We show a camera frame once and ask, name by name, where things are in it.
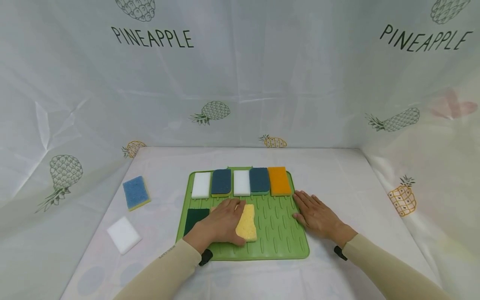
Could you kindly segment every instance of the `orange sponge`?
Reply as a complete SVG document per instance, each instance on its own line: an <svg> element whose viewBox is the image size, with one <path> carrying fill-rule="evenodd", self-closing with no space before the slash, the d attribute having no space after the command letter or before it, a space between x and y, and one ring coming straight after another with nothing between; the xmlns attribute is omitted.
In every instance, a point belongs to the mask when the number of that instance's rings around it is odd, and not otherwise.
<svg viewBox="0 0 480 300"><path fill-rule="evenodd" d="M268 176L270 177L270 191L272 192L272 196L292 195L292 189L288 182L285 167L268 168Z"/></svg>

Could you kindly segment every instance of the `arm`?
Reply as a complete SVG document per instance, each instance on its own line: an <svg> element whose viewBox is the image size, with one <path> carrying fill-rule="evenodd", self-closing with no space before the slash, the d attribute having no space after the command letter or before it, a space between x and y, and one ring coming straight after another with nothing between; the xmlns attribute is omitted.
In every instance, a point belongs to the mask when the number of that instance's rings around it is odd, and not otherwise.
<svg viewBox="0 0 480 300"><path fill-rule="evenodd" d="M169 300L190 277L203 253L212 242L231 242L237 246L245 240L235 233L245 201L226 199L172 248L154 260L125 286L114 300Z"/></svg>
<svg viewBox="0 0 480 300"><path fill-rule="evenodd" d="M450 299L427 277L361 234L347 242L343 254L370 278L387 299Z"/></svg>
<svg viewBox="0 0 480 300"><path fill-rule="evenodd" d="M343 254L370 278L387 299L450 299L427 277L344 224L315 195L295 191L293 199L301 212L293 214L293 217L315 236L332 240L342 248Z"/></svg>
<svg viewBox="0 0 480 300"><path fill-rule="evenodd" d="M130 281L114 300L171 299L201 260L194 247L179 240Z"/></svg>

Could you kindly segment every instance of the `person's left hand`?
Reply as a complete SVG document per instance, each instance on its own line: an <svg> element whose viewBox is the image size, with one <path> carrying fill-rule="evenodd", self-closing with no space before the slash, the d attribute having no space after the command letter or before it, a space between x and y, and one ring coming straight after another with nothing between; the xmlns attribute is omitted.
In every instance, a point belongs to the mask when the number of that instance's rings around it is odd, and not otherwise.
<svg viewBox="0 0 480 300"><path fill-rule="evenodd" d="M183 240L200 254L213 242L230 242L243 246L245 239L235 232L246 202L239 199L225 199L205 219L193 226Z"/></svg>

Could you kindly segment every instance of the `pineapple text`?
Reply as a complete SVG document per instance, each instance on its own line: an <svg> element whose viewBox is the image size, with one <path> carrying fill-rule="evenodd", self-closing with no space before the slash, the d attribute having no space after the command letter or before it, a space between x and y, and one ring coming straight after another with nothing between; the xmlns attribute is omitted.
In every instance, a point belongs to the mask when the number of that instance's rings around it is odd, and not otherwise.
<svg viewBox="0 0 480 300"><path fill-rule="evenodd" d="M458 30L439 32L437 34L417 34L414 37L414 33L408 34L405 30L399 31L390 24L385 27L380 39L388 39L388 44L393 44L393 47L399 45L400 50L406 48L407 52L418 52L420 50L430 51L432 50L458 50L461 43L466 41L467 35L473 33L473 31L466 31L463 35L458 33Z"/></svg>
<svg viewBox="0 0 480 300"><path fill-rule="evenodd" d="M183 30L177 33L175 30L155 30L150 32L150 30L141 31L138 29L127 29L127 28L115 28L112 27L113 33L116 35L117 40L121 44L122 41L126 42L127 45L140 46L144 47L176 47L179 48L194 48L190 38L190 30Z"/></svg>

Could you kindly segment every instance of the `white fabric backdrop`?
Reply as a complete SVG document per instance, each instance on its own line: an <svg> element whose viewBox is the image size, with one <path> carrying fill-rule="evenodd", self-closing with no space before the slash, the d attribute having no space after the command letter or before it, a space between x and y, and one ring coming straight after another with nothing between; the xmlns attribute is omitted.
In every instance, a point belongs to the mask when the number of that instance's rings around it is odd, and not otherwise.
<svg viewBox="0 0 480 300"><path fill-rule="evenodd" d="M265 147L264 134L288 147L363 146L387 192L414 177L408 228L444 288L478 294L459 279L479 271L478 2L136 3L133 17L114 0L1 3L0 297L60 296L130 141ZM452 93L472 103L433 115ZM223 103L207 106L218 120L192 123L211 101ZM402 114L409 108L419 113ZM376 132L365 113L392 132ZM63 155L81 164L78 182L68 177L78 164L50 165ZM35 214L55 191L65 199Z"/></svg>

